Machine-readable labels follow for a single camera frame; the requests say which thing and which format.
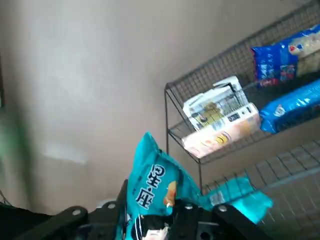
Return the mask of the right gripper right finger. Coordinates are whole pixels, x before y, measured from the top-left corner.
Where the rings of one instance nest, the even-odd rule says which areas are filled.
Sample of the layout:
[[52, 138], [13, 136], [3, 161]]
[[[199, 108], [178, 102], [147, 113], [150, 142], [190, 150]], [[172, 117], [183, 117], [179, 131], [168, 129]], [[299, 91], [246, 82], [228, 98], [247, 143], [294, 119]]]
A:
[[176, 201], [176, 240], [269, 240], [270, 236], [235, 207], [218, 204], [207, 211], [193, 203]]

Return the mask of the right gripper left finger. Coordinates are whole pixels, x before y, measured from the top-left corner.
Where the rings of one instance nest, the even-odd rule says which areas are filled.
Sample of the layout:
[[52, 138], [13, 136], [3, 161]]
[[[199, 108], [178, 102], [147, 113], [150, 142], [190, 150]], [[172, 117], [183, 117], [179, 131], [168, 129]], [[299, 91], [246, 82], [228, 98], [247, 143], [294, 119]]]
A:
[[16, 240], [123, 240], [127, 223], [127, 186], [124, 180], [116, 200], [106, 202], [92, 212], [71, 206], [53, 215]]

